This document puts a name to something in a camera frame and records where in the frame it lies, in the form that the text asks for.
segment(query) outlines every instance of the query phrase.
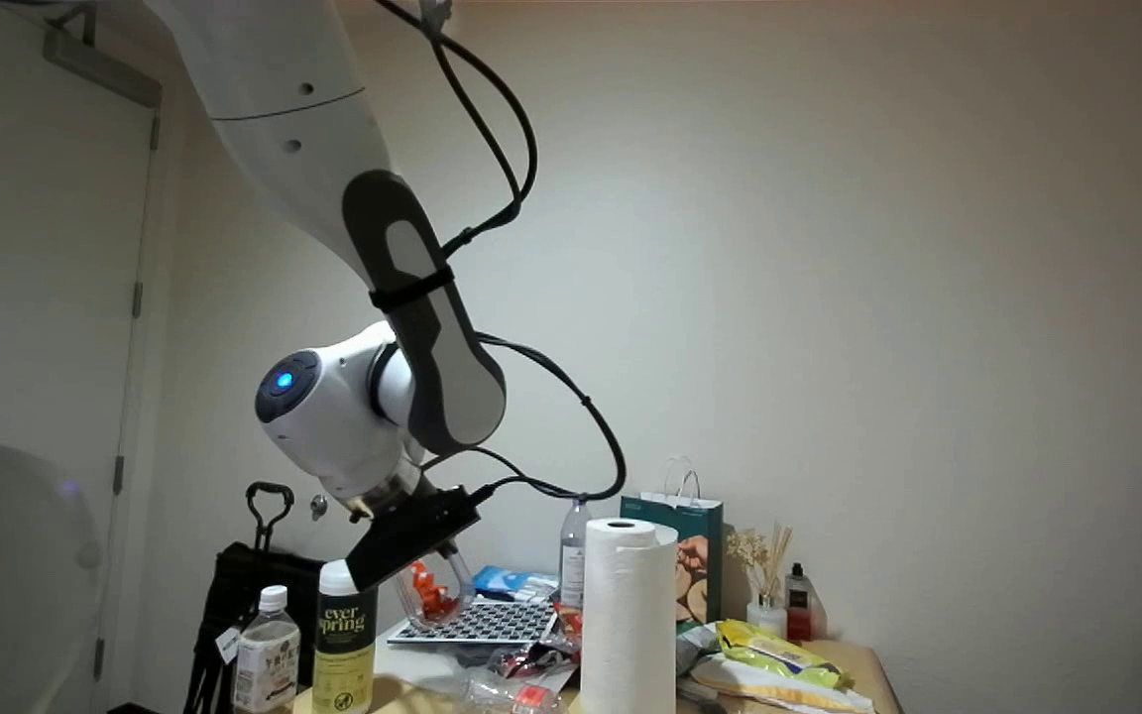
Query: bottle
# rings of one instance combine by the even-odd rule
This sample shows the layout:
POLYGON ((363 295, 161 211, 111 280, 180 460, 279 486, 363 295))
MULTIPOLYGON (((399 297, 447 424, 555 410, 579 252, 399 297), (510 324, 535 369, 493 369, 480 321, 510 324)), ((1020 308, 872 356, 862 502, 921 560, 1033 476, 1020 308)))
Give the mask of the bottle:
POLYGON ((583 611, 583 529, 592 512, 583 500, 572 502, 560 534, 560 605, 583 611))
POLYGON ((371 701, 371 621, 345 560, 320 567, 317 604, 317 714, 362 714, 371 701))
POLYGON ((284 605, 289 587, 258 592, 258 619, 242 631, 230 685, 239 714, 292 714, 302 631, 284 605))
POLYGON ((786 640, 811 640, 811 582, 802 563, 792 563, 792 575, 786 579, 786 640))

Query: black bag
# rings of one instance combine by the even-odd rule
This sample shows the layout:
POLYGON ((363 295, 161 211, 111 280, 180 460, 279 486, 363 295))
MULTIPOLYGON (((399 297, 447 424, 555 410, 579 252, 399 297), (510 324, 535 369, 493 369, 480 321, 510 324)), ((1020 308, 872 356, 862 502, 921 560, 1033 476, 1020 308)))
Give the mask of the black bag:
POLYGON ((269 550, 269 531, 279 519, 289 514, 292 493, 284 484, 248 484, 244 502, 255 512, 255 549, 230 542, 213 560, 213 579, 206 595, 206 615, 193 644, 189 683, 184 714, 230 714, 230 685, 234 685, 234 664, 222 664, 219 636, 226 627, 244 627, 258 611, 258 592, 269 582, 289 587, 289 619, 302 627, 302 654, 297 654, 297 690, 312 683, 312 644, 317 644, 317 560, 302 560, 289 550, 269 550), (258 493, 279 493, 284 500, 283 514, 262 522, 262 512, 255 502, 258 493))

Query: door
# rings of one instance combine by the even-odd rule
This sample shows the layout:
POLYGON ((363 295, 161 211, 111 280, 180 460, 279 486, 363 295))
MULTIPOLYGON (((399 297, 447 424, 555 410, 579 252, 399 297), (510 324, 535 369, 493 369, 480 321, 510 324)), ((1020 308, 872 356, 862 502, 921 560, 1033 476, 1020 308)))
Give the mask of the door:
POLYGON ((150 123, 51 67, 42 29, 0 8, 0 443, 88 486, 102 570, 150 123))

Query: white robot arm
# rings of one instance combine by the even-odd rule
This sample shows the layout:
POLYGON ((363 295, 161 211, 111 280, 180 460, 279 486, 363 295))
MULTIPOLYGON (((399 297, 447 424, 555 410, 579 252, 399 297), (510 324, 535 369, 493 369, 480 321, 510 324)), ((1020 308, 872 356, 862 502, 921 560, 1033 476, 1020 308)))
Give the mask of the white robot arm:
POLYGON ((415 560, 470 522, 469 497, 460 512, 441 502, 443 497, 420 484, 415 457, 488 439, 505 420, 505 374, 464 315, 415 193, 388 169, 333 2, 148 2, 176 32, 203 106, 242 174, 354 264, 384 315, 349 340, 289 353, 265 374, 255 402, 258 420, 297 467, 355 514, 371 514, 369 541, 380 531, 399 541, 406 529, 388 529, 407 514, 412 542, 377 542, 391 563, 369 575, 384 579, 399 567, 398 560, 415 560))

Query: white wall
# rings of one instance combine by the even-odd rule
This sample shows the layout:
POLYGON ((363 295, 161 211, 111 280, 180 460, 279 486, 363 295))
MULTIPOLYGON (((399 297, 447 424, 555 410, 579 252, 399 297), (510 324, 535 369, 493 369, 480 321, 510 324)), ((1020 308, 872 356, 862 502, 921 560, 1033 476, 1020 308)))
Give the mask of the white wall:
MULTIPOLYGON (((432 217, 485 215, 501 184, 420 43, 355 37, 432 217)), ((527 217, 460 263, 480 324, 564 356, 638 472, 688 460, 729 519, 792 522, 913 714, 1142 711, 1142 8, 469 2, 460 37, 544 137, 527 217)), ((186 153, 148 701, 184 693, 242 484, 312 493, 255 427, 262 369, 371 317, 206 125, 186 153)), ((501 449, 606 480, 572 402, 509 374, 501 449)), ((550 567, 560 512, 501 497, 477 557, 550 567)), ((284 542, 336 550, 333 514, 284 542)))

